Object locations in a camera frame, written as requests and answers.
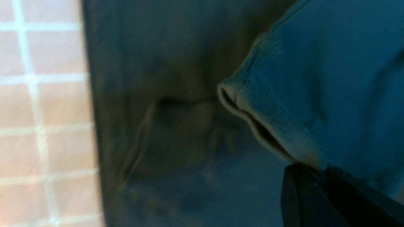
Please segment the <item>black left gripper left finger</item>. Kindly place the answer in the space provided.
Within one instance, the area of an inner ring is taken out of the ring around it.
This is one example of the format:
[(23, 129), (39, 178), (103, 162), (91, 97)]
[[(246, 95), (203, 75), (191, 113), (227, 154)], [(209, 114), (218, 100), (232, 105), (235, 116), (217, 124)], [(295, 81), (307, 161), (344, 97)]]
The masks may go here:
[(284, 170), (281, 211), (285, 227), (349, 227), (310, 169), (302, 164)]

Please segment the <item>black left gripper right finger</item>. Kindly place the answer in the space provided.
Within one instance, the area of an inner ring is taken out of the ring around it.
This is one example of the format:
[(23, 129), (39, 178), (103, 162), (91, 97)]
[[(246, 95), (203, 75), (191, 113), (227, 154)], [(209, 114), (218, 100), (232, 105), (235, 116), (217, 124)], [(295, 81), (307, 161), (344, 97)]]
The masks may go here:
[(325, 171), (327, 196), (350, 227), (402, 227), (403, 205), (337, 168)]

